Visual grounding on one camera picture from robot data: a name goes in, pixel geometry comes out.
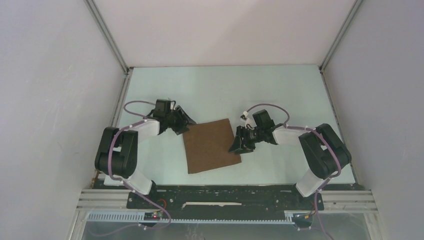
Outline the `brown cloth napkin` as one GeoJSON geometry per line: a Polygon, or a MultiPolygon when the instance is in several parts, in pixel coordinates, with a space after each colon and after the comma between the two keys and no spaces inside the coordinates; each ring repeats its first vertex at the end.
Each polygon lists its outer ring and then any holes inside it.
{"type": "Polygon", "coordinates": [[[229,153],[235,136],[228,118],[189,126],[182,134],[187,172],[205,171],[240,164],[239,155],[229,153]]]}

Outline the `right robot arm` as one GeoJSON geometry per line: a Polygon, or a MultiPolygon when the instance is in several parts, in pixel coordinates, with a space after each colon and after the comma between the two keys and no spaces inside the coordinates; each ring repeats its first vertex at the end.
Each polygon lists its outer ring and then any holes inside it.
{"type": "Polygon", "coordinates": [[[299,145],[304,153],[308,170],[294,185],[291,204],[304,209],[311,202],[311,195],[322,190],[342,169],[352,161],[351,153],[327,123],[315,128],[292,126],[286,122],[276,124],[267,110],[253,114],[244,111],[237,126],[234,141],[228,152],[241,155],[252,153],[258,143],[271,145],[299,145]]]}

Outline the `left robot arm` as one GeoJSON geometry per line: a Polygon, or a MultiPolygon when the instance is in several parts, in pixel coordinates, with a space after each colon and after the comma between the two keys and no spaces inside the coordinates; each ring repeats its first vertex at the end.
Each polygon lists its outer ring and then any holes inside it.
{"type": "Polygon", "coordinates": [[[140,193],[138,201],[145,208],[156,206],[158,194],[152,191],[154,181],[137,168],[138,144],[159,136],[168,129],[181,135],[188,132],[190,126],[196,125],[174,100],[158,99],[153,106],[147,115],[140,115],[141,120],[138,122],[122,128],[106,127],[94,160],[96,170],[121,182],[131,191],[140,193]]]}

